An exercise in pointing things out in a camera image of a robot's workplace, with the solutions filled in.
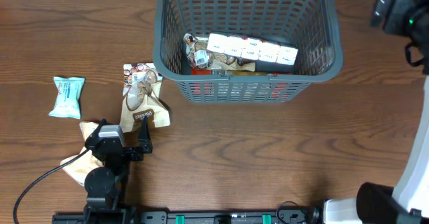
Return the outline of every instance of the green connector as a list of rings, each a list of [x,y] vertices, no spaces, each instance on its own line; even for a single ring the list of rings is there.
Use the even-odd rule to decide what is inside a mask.
[[[271,224],[271,215],[262,215],[262,224]]]
[[[185,216],[176,216],[176,224],[185,224]]]

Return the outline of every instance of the snack bar wrapper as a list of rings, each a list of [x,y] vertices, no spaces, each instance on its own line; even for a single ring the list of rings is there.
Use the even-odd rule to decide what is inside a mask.
[[[120,126],[124,133],[140,129],[145,116],[149,127],[170,125],[170,114],[159,101],[162,76],[153,63],[125,64]]]
[[[222,36],[219,36],[217,40],[221,41],[222,39]],[[218,49],[221,51],[219,53],[207,50],[208,38],[196,38],[191,34],[185,34],[183,40],[186,44],[186,55],[190,65],[195,69],[255,71],[256,63],[242,60],[240,57],[236,57],[237,54],[224,54],[224,48],[228,48],[230,50],[228,52],[233,53],[240,49],[231,49],[232,46],[226,46]]]
[[[85,78],[56,76],[54,82],[58,89],[58,95],[54,110],[49,113],[49,116],[80,119],[79,97]]]

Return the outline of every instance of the wooden table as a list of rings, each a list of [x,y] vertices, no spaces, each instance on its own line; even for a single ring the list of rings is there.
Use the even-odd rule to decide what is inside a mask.
[[[420,120],[422,69],[406,64],[407,39],[369,27],[372,0],[336,5],[343,69],[289,103],[196,105],[166,80],[172,124],[152,131],[154,153],[132,165],[127,203],[274,209],[353,197],[366,181],[394,186]],[[29,183],[83,146],[80,120],[48,117],[52,78],[85,77],[82,119],[118,123],[122,65],[151,62],[154,15],[155,0],[0,0],[1,223]],[[19,220],[49,223],[85,203],[61,170],[31,189]]]

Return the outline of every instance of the brown snack bag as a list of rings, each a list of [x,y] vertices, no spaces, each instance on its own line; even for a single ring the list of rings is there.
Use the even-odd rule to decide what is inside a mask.
[[[127,70],[132,72],[129,78],[125,77]],[[119,124],[124,133],[139,130],[145,116],[149,118],[149,127],[170,125],[170,114],[158,100],[161,83],[162,76],[153,63],[124,65],[124,91]]]
[[[93,133],[93,131],[99,126],[98,123],[88,122],[88,121],[81,121],[79,123],[80,130],[83,135],[84,141],[88,138],[90,134]],[[86,150],[85,147],[80,151],[80,153],[83,153]],[[71,159],[75,158],[75,156],[71,156],[63,161],[61,161],[60,164],[64,164]],[[63,170],[71,176],[77,183],[79,183],[81,186],[84,186],[86,175],[94,170],[95,168],[103,167],[103,163],[93,156],[92,151],[88,151],[86,154],[84,154],[82,157],[74,161],[73,163],[65,166]]]

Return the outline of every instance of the chocolate snack package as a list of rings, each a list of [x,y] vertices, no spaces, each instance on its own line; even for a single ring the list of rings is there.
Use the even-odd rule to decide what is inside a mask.
[[[123,66],[123,101],[120,126],[124,133],[138,131],[143,118],[149,127],[170,125],[170,114],[159,101],[162,76],[153,63]]]

